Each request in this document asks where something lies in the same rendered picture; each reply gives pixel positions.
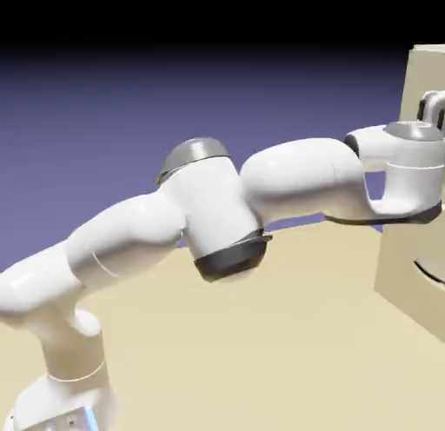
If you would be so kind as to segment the beige cabinet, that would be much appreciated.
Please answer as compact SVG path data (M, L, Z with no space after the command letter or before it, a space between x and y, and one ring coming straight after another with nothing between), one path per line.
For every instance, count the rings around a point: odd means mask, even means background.
M445 91L445 44L408 54L400 117L416 116L427 91ZM383 227L375 291L445 343L445 181L442 214L425 225Z

